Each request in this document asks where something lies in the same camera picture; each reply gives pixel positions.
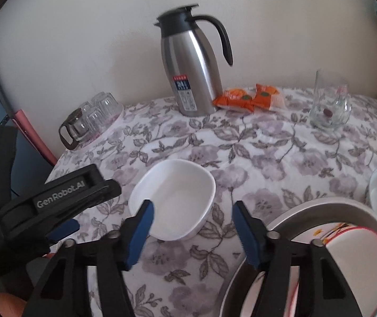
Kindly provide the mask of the person's left hand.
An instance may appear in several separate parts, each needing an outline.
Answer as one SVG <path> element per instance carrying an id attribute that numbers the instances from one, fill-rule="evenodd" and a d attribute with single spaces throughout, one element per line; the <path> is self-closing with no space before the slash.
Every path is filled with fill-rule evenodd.
<path id="1" fill-rule="evenodd" d="M 0 314 L 3 317 L 22 317 L 26 301 L 9 293 L 0 293 Z"/>

